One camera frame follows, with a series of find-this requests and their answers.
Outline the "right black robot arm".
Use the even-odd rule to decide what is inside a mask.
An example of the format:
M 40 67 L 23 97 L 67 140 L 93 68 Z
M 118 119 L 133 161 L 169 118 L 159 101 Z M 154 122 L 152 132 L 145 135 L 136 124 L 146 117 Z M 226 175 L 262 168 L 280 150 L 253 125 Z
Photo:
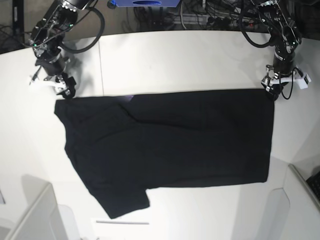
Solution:
M 51 87 L 56 95 L 72 99 L 76 95 L 76 81 L 66 72 L 70 59 L 62 55 L 62 50 L 70 54 L 81 54 L 91 49 L 102 36 L 105 19 L 91 0 L 55 0 L 42 20 L 32 29 L 29 43 L 36 57 L 36 72 L 30 76 L 30 85 Z M 78 12 L 87 10 L 95 13 L 100 20 L 99 31 L 88 46 L 81 49 L 67 47 L 63 41 L 65 33 L 84 20 L 78 19 Z

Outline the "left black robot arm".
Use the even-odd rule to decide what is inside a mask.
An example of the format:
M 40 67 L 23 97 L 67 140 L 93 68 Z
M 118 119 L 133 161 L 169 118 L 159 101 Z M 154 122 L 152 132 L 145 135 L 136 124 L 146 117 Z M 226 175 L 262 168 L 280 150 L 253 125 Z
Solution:
M 243 18 L 249 11 L 257 12 L 260 22 L 267 27 L 270 38 L 266 43 L 258 44 L 248 36 Z M 294 83 L 300 89 L 308 87 L 311 82 L 308 74 L 295 64 L 295 51 L 302 43 L 302 34 L 289 12 L 287 0 L 250 0 L 244 3 L 238 17 L 238 26 L 252 46 L 259 49 L 274 47 L 273 63 L 266 65 L 266 75 L 261 80 L 266 96 L 271 101 L 276 101 L 279 96 L 289 100 Z

